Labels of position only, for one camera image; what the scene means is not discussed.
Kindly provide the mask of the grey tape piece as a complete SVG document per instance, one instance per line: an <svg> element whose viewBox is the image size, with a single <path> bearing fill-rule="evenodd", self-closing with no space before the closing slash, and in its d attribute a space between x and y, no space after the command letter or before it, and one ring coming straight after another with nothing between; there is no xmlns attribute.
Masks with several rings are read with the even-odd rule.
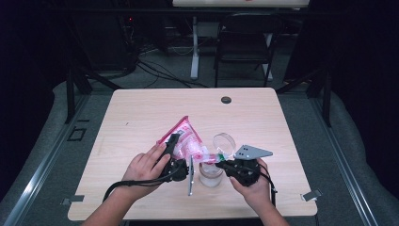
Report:
<svg viewBox="0 0 399 226"><path fill-rule="evenodd" d="M84 200L84 195L72 195L69 198L64 198L61 202L62 205L71 205L73 202L82 202Z"/></svg>
<svg viewBox="0 0 399 226"><path fill-rule="evenodd" d="M301 199L305 202L316 201L322 195L323 195L323 193L320 189L314 189L308 193L301 194Z"/></svg>

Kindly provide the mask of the pink and white plastic bag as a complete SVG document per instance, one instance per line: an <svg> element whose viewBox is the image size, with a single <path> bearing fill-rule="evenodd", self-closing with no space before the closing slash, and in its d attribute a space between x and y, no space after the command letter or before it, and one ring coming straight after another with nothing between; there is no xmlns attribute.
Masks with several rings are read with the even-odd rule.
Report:
<svg viewBox="0 0 399 226"><path fill-rule="evenodd" d="M182 117L158 143L166 143L173 134L178 134L179 138L175 144L172 156L176 159L189 160L193 158L195 163L214 164L227 160L228 156L224 153L211 153L203 144L199 134L191 125L187 116Z"/></svg>

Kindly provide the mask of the pale grey box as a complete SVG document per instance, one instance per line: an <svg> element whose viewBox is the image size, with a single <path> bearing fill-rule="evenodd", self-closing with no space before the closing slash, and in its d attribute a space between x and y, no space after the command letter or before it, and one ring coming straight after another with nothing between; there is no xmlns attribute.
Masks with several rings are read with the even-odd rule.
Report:
<svg viewBox="0 0 399 226"><path fill-rule="evenodd" d="M197 32L199 37L216 38L218 23L215 22L198 22Z"/></svg>

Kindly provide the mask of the black tape square marker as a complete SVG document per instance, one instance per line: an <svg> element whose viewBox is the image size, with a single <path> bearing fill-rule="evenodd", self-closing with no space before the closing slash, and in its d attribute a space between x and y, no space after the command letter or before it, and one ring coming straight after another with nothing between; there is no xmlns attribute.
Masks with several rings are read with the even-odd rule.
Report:
<svg viewBox="0 0 399 226"><path fill-rule="evenodd" d="M77 128L76 126L73 127L72 131L70 132L67 140L68 141L81 141L86 133L86 128Z"/></svg>

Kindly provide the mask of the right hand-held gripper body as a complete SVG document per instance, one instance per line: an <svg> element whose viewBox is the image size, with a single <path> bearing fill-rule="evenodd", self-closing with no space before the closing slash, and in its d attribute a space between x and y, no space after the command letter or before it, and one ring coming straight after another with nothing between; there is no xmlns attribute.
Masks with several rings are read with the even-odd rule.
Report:
<svg viewBox="0 0 399 226"><path fill-rule="evenodd" d="M232 168L233 177L242 186L251 186L255 184L261 174L257 159L271 156L271 151L253 147L250 145L241 146L233 155Z"/></svg>

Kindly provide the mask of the black folding chair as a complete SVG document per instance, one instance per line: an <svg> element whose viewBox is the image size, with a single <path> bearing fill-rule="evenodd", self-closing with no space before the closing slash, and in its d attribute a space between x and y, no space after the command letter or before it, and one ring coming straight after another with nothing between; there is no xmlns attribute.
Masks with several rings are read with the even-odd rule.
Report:
<svg viewBox="0 0 399 226"><path fill-rule="evenodd" d="M215 87L218 86L219 64L266 65L266 86L273 62L277 37L284 21L274 14L238 12L224 17L218 25L215 49Z"/></svg>

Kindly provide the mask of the black equipment case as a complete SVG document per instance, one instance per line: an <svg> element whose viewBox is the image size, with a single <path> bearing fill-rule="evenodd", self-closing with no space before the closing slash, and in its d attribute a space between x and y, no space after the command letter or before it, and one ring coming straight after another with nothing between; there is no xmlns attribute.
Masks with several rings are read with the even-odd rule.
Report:
<svg viewBox="0 0 399 226"><path fill-rule="evenodd" d="M117 16L80 14L73 19L90 66L95 71L131 72L136 68L136 55L129 51Z"/></svg>

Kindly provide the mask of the white table with white legs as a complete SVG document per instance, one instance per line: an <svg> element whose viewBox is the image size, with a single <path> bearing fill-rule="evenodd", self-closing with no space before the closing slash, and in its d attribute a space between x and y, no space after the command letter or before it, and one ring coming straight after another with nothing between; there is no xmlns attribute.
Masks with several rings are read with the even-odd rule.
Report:
<svg viewBox="0 0 399 226"><path fill-rule="evenodd" d="M311 0L172 0L172 6L178 9L300 9L306 8ZM205 21L198 16L192 17L193 34L193 55L191 64L190 78L196 80L199 78L200 68L200 49L199 36L197 32L198 22L215 22L211 17Z"/></svg>

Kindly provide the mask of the person's right hand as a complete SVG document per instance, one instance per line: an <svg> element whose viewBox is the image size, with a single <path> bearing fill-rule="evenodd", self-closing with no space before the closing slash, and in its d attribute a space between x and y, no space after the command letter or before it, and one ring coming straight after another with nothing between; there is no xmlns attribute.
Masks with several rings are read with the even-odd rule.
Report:
<svg viewBox="0 0 399 226"><path fill-rule="evenodd" d="M257 214L274 208L270 198L270 184L263 176L251 186L242 186L234 177L230 177L230 181L233 188L244 197L246 203Z"/></svg>

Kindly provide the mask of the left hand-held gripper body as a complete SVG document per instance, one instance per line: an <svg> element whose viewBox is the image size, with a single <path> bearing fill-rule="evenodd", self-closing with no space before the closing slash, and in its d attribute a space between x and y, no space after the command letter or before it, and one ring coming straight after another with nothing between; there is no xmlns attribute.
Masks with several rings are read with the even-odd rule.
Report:
<svg viewBox="0 0 399 226"><path fill-rule="evenodd" d="M187 195L193 195L194 184L194 162L193 156L190 155L188 160L170 158L161 173L162 182L181 182L188 179Z"/></svg>

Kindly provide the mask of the dark curtain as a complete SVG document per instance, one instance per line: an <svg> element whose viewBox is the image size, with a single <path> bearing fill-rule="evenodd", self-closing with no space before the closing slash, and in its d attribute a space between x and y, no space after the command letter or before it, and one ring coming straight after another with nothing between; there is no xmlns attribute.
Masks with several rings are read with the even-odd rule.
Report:
<svg viewBox="0 0 399 226"><path fill-rule="evenodd" d="M399 200L399 0L310 0L286 69L296 79L329 57L332 90L362 138L366 162Z"/></svg>
<svg viewBox="0 0 399 226"><path fill-rule="evenodd" d="M24 166L65 80L40 0L0 0L0 199Z"/></svg>

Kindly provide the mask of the black metal stand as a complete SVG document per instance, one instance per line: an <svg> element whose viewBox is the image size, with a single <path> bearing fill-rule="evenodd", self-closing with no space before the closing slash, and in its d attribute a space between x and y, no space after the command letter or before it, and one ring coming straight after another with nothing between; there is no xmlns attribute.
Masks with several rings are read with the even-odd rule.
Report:
<svg viewBox="0 0 399 226"><path fill-rule="evenodd" d="M331 83L332 77L326 68L316 69L311 73L301 76L283 87L276 90L277 94L282 94L290 89L295 88L305 81L311 81L306 94L309 98L315 98L320 92L323 92L322 102L322 119L325 124L330 127L330 99L331 99Z"/></svg>
<svg viewBox="0 0 399 226"><path fill-rule="evenodd" d="M72 118L76 113L74 89L78 88L78 90L84 95L89 95L92 92L92 86L88 82L89 78L100 82L112 90L121 89L121 86L114 84L93 70L90 70L84 66L79 66L76 63L72 63L66 77L66 96L68 107L67 118L65 120L66 124L72 121Z"/></svg>

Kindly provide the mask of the aluminium floor rail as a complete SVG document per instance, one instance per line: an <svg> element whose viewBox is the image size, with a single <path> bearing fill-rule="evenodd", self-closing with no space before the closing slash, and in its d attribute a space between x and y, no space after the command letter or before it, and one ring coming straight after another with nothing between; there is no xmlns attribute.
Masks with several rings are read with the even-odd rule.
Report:
<svg viewBox="0 0 399 226"><path fill-rule="evenodd" d="M321 104L315 99L310 99L310 103L313 111L316 113L316 117L319 123L321 124L325 134L327 135L327 139L329 140L330 145L332 146L332 155L335 159L340 174L343 177L343 181L349 192L349 195L357 208L363 225L379 226L375 215L371 210L362 189L359 186L358 180L356 179L351 167L349 166L348 161L343 154L343 149L339 144L339 141L336 138L333 129L327 126L327 123L322 116Z"/></svg>
<svg viewBox="0 0 399 226"><path fill-rule="evenodd" d="M0 226L20 225L56 163L67 136L72 132L72 127L88 99L89 95L82 95L77 101L73 101L73 113L69 118L67 100L56 97L47 122L21 172L5 199L0 202L0 209L3 210L0 213Z"/></svg>

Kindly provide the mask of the person's left hand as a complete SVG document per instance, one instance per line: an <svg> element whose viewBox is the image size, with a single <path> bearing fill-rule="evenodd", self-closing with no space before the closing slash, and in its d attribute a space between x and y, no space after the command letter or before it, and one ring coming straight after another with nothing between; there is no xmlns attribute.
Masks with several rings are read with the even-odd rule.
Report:
<svg viewBox="0 0 399 226"><path fill-rule="evenodd" d="M155 144L146 153L140 153L133 158L125 171L123 181L146 181L157 179L170 159L169 154L163 154L167 145ZM127 186L122 190L129 201L135 202L156 190L159 185Z"/></svg>

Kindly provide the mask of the clear glass jar with lid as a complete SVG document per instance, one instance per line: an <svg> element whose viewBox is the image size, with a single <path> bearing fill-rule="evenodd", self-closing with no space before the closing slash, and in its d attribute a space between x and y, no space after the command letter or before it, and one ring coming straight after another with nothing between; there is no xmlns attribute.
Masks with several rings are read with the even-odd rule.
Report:
<svg viewBox="0 0 399 226"><path fill-rule="evenodd" d="M214 148L209 153L205 162L199 164L199 180L204 186L216 187L223 178L223 169L215 164L229 160L236 149L234 139L226 133L220 133L213 138Z"/></svg>

